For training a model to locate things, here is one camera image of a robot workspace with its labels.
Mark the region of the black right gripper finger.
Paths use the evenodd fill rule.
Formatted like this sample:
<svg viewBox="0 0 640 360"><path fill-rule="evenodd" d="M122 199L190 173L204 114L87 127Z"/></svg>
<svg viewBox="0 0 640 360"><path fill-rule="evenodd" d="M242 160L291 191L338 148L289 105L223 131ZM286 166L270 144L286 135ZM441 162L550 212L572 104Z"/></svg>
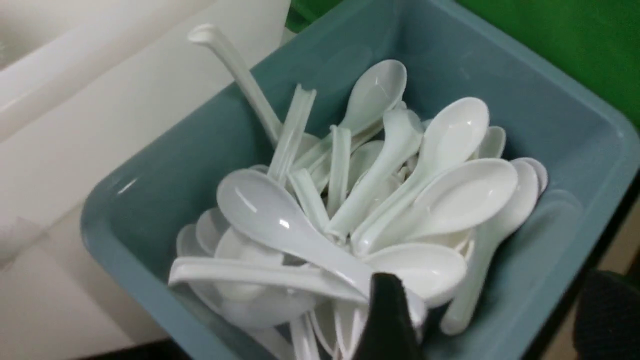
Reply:
<svg viewBox="0 0 640 360"><path fill-rule="evenodd" d="M424 360L411 322L405 288L396 275L371 277L368 317L352 355L354 360Z"/></svg>

